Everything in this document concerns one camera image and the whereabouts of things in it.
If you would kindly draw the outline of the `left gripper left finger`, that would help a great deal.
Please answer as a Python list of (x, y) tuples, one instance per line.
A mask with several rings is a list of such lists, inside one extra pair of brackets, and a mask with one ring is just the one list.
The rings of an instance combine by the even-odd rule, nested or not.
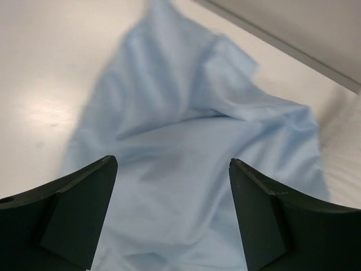
[(105, 156), (1, 199), (1, 270), (90, 270), (117, 174)]

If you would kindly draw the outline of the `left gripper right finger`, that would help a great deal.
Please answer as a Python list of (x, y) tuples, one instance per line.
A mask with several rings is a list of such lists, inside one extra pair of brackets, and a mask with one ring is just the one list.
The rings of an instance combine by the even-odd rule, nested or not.
[(359, 270), (360, 210), (329, 203), (232, 159), (230, 184), (248, 270)]

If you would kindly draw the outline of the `light blue pillowcase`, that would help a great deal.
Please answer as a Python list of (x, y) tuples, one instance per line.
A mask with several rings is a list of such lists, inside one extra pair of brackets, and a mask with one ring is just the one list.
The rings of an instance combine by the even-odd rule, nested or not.
[(118, 162), (92, 270), (245, 270), (233, 158), (329, 197), (311, 109), (263, 92), (256, 69), (169, 1), (148, 5), (96, 83), (60, 171)]

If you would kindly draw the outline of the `white pillow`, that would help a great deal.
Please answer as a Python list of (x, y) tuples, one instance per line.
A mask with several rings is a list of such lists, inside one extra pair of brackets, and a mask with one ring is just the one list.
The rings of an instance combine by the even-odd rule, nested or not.
[(360, 208), (360, 94), (341, 86), (318, 90), (312, 110), (320, 127), (330, 201)]

